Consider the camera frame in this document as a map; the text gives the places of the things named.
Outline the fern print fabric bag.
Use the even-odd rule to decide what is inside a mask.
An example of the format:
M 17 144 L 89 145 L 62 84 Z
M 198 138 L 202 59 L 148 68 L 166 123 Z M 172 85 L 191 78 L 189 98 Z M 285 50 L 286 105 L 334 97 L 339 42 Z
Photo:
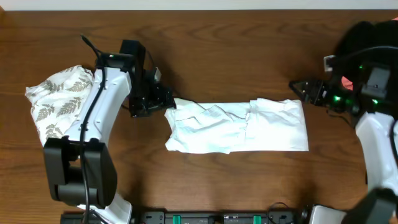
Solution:
M 27 87 L 30 113 L 42 144 L 61 138 L 81 111 L 93 86 L 89 69 L 76 65 L 55 73 L 37 86 Z

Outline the black garment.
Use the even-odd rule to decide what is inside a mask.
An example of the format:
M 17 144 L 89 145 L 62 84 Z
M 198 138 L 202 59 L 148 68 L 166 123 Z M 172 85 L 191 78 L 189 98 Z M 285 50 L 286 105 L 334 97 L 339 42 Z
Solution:
M 377 46 L 397 47 L 397 21 L 389 20 L 378 23 L 361 21 L 355 24 L 340 40 L 334 54 L 340 58 L 362 49 Z M 359 66 L 364 62 L 374 62 L 389 66 L 392 79 L 397 81 L 397 50 L 375 49 L 351 57 L 341 62 L 345 68 L 343 76 L 353 83 L 359 80 Z

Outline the pink garment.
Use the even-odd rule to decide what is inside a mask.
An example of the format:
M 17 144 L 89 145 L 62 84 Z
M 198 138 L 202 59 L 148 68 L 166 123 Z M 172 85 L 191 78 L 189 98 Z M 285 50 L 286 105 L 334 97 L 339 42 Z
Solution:
M 347 79 L 346 77 L 342 76 L 341 78 L 341 84 L 344 89 L 353 91 L 354 85 L 353 82 Z

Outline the white t-shirt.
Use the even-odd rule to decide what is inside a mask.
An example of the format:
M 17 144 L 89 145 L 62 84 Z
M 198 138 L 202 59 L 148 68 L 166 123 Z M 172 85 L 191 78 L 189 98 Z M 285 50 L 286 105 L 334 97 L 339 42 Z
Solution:
M 169 151 L 208 154 L 246 151 L 307 152 L 308 136 L 299 100 L 258 98 L 242 103 L 195 103 L 177 98 L 165 117 Z

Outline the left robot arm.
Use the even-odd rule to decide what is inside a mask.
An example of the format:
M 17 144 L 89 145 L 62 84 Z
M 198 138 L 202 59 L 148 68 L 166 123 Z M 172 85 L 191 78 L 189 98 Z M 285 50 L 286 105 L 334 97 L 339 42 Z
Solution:
M 97 49 L 95 82 L 77 119 L 60 138 L 44 144 L 44 162 L 53 200 L 81 206 L 79 215 L 61 223 L 131 223 L 132 205 L 117 193 L 118 177 L 108 150 L 114 122 L 123 103 L 132 117 L 176 107 L 172 90 L 138 40 L 124 40 L 118 53 Z

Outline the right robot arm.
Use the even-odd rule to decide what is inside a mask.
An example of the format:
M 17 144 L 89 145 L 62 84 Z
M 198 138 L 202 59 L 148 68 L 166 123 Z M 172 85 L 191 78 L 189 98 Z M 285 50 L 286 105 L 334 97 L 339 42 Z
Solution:
M 302 100 L 334 116 L 348 113 L 360 141 L 368 193 L 353 208 L 312 205 L 302 223 L 389 223 L 397 216 L 397 78 L 391 65 L 328 63 L 329 80 L 300 80 L 289 88 Z

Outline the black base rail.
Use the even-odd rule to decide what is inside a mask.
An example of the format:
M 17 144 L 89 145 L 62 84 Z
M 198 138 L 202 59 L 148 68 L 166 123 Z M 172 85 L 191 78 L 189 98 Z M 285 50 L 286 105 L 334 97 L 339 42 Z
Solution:
M 299 224 L 308 218 L 293 210 L 266 212 L 165 212 L 149 211 L 132 216 L 131 224 Z

